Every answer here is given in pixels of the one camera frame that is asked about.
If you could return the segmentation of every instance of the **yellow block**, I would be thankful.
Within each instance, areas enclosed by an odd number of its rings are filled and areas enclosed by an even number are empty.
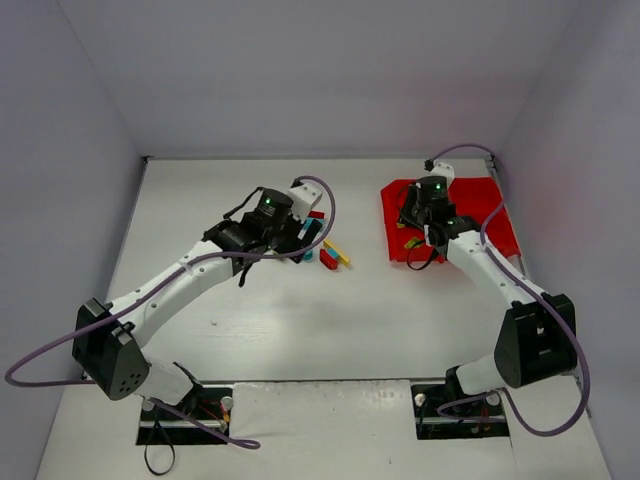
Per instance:
[[[345,267],[348,267],[351,264],[351,259],[347,257],[344,253],[342,253],[342,250],[336,247],[336,245],[331,240],[325,238],[324,241],[322,242],[322,245],[324,246],[324,248],[333,248],[333,250],[338,254],[338,260]]]
[[[419,243],[420,241],[421,240],[418,237],[413,237],[411,240],[409,240],[407,243],[404,244],[404,248],[406,250],[409,250],[410,248],[413,248],[413,246]]]

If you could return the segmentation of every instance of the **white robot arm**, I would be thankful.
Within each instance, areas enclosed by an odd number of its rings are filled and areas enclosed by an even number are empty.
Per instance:
[[[202,387],[186,368],[150,357],[143,352],[145,345],[176,313],[210,288],[237,274],[242,286],[260,254],[270,249],[294,252],[313,242],[322,227],[318,221],[300,237],[307,215],[322,198],[320,189],[294,182],[286,194],[263,188],[257,191],[262,191],[257,207],[240,222],[231,220],[236,208],[182,258],[143,286],[108,305],[91,299],[79,309],[76,330],[108,317],[111,310],[120,312],[139,303],[117,322],[74,340],[74,358],[110,399],[135,393],[176,405],[197,395]],[[231,252],[256,255],[251,259]],[[301,257],[292,260],[298,263]]]
[[[402,219],[414,226],[421,225],[434,254],[444,256],[460,268],[494,303],[504,308],[505,316],[492,354],[447,371],[450,400],[507,385],[517,388],[574,369],[577,355],[570,340],[522,286],[547,301],[575,334],[573,303],[565,295],[546,293],[516,270],[489,240],[482,242],[480,226],[471,217],[457,215],[456,206],[449,201],[447,190],[452,180],[450,165],[440,162],[432,166],[426,177],[409,186],[401,209]],[[517,278],[520,285],[505,271]]]

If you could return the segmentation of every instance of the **white wall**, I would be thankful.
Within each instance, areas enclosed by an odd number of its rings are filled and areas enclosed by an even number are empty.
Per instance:
[[[154,155],[502,143],[577,0],[60,0]]]
[[[640,469],[638,25],[640,2],[582,2],[502,149],[531,273],[576,304],[593,423],[619,479]]]
[[[0,366],[73,330],[103,296],[140,179],[138,153],[60,7],[0,2]],[[64,378],[62,347],[20,372]],[[0,478],[35,477],[60,389],[0,382]]]

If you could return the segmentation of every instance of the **white tabletop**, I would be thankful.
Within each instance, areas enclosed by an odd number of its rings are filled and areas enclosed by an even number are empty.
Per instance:
[[[458,176],[488,175],[481,159],[452,163]],[[286,190],[301,174],[334,190],[330,238],[353,267],[263,261],[244,288],[206,292],[146,351],[202,381],[269,381],[439,378],[493,350],[504,312],[464,274],[388,260],[380,189],[424,174],[419,160],[151,161],[110,297],[178,259],[255,186]]]
[[[482,160],[452,163],[459,176],[487,175]],[[353,261],[338,272],[317,261],[261,262],[244,289],[215,287],[153,338],[151,353],[201,380],[246,381],[234,391],[231,432],[263,444],[178,447],[168,478],[609,478],[585,416],[551,439],[526,433],[509,409],[511,438],[415,438],[402,379],[442,377],[485,355],[504,313],[451,265],[413,272],[388,261],[380,189],[421,173],[417,160],[150,163],[112,297],[181,256],[256,185],[285,189],[300,174],[334,189],[331,238]],[[385,377],[398,380],[258,382]],[[555,377],[513,395],[535,427],[550,428],[569,417],[579,392],[572,377]],[[154,478],[135,446],[139,413],[138,397],[110,402],[97,387],[67,387],[38,479]],[[167,454],[154,448],[158,468]]]
[[[539,428],[558,425],[578,401],[571,377],[512,392]],[[560,437],[529,435],[507,409],[511,438],[417,440],[406,380],[238,384],[231,434],[262,443],[178,446],[167,479],[606,480],[586,417]],[[94,386],[64,391],[38,480],[154,478],[135,446],[140,398],[111,402]],[[151,447],[153,466],[170,462]]]

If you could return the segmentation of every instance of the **screw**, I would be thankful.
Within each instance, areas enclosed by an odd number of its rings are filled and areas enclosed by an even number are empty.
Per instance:
[[[220,405],[222,405],[222,408],[224,408],[227,412],[230,412],[231,409],[233,408],[233,398],[222,397],[220,399]]]
[[[497,393],[492,393],[484,400],[492,407],[497,407],[498,405],[500,405],[500,395],[498,395]]]
[[[154,406],[155,405],[146,398],[142,400],[142,410],[144,410],[145,412],[150,412],[151,410],[153,410]]]
[[[416,407],[420,408],[424,405],[424,402],[427,401],[427,396],[424,393],[419,393],[415,397],[413,397],[413,403],[416,404]]]

